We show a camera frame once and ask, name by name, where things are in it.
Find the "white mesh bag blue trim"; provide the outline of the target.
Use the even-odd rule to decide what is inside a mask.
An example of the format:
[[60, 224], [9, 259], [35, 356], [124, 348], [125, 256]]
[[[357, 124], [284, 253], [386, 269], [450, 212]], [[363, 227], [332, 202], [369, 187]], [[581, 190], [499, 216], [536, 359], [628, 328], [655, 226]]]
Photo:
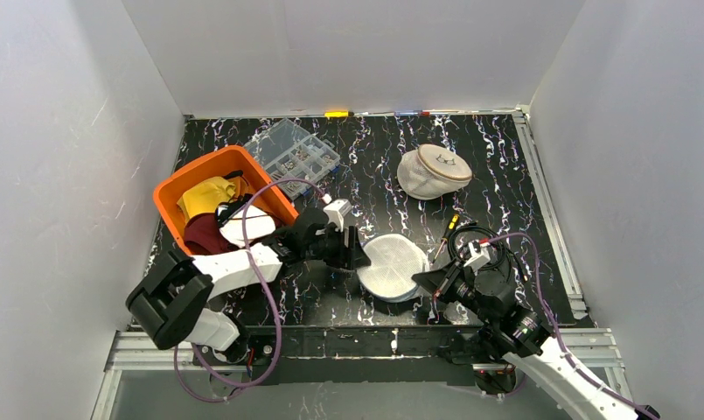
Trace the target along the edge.
[[421, 295], [413, 275], [429, 271], [426, 253], [402, 234], [384, 234], [368, 241], [362, 250], [371, 264], [357, 269], [359, 282], [370, 294], [388, 303], [401, 303]]

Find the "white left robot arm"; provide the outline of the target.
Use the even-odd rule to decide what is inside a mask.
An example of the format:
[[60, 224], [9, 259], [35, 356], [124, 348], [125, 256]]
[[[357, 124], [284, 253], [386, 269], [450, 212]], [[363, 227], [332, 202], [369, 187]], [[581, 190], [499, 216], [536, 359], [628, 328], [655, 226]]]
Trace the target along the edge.
[[253, 241], [249, 248], [218, 255], [168, 254], [169, 265], [149, 273], [125, 305], [160, 350], [183, 341], [226, 351], [241, 336], [237, 323], [208, 302], [229, 291], [270, 283], [285, 265], [322, 261], [346, 271], [371, 266], [358, 230], [345, 224], [351, 205], [335, 199], [302, 212], [290, 226]]

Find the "white mesh bag beige trim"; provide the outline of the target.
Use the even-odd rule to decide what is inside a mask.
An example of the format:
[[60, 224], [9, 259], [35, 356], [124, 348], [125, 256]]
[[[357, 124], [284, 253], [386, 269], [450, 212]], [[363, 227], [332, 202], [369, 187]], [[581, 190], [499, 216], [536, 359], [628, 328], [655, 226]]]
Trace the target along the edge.
[[402, 155], [396, 177], [408, 196], [433, 200], [466, 187], [474, 175], [455, 152], [434, 144], [422, 144]]

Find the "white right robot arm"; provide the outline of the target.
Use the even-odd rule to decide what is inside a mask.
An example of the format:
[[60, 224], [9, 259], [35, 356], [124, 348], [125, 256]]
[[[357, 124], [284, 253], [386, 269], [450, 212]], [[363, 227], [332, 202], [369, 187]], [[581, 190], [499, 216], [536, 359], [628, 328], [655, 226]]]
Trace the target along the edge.
[[508, 363], [532, 379], [574, 419], [658, 419], [650, 405], [619, 395], [586, 369], [537, 312], [519, 304], [512, 274], [475, 271], [460, 262], [412, 276], [436, 302], [459, 303], [482, 322], [451, 359]]

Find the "maroon bra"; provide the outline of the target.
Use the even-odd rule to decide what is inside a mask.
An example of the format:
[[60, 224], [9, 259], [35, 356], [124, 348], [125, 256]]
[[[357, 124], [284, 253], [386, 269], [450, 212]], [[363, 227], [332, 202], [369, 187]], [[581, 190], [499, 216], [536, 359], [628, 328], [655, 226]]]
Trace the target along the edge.
[[209, 256], [237, 249], [219, 230], [214, 213], [202, 213], [185, 225], [183, 242], [192, 255]]

